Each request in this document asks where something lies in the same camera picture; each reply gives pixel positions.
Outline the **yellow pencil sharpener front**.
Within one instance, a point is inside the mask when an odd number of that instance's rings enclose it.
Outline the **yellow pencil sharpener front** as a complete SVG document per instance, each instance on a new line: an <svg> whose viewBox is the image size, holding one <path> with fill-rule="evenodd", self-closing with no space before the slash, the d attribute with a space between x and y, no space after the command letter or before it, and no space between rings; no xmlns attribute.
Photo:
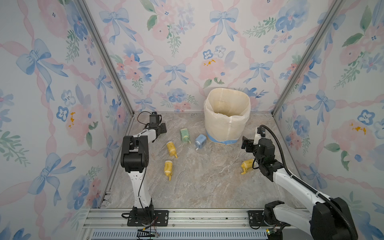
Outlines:
<svg viewBox="0 0 384 240"><path fill-rule="evenodd" d="M169 181L171 181L173 176L173 162L165 161L164 174L168 177Z"/></svg>

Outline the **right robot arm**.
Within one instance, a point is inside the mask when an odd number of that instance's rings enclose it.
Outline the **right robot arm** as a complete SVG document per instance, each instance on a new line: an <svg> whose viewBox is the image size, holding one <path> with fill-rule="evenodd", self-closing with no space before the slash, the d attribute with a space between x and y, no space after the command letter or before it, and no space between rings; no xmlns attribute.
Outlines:
<svg viewBox="0 0 384 240"><path fill-rule="evenodd" d="M262 222L269 226L290 225L314 240L356 240L358 233L348 204L341 198L332 198L317 191L296 175L288 173L283 163L275 158L275 146L270 139L254 140L243 137L242 149L254 155L258 169L271 182L297 198L304 210L298 210L283 201L265 205Z"/></svg>

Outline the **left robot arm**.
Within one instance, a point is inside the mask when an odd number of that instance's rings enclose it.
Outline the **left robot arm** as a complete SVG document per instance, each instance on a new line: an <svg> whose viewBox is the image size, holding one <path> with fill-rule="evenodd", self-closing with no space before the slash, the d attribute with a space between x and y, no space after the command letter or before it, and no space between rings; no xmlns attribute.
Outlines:
<svg viewBox="0 0 384 240"><path fill-rule="evenodd" d="M165 123L156 126L150 124L139 134L123 138L120 163L131 180L135 199L134 207L137 209L148 209L153 205L146 179L150 160L149 144L166 132Z"/></svg>

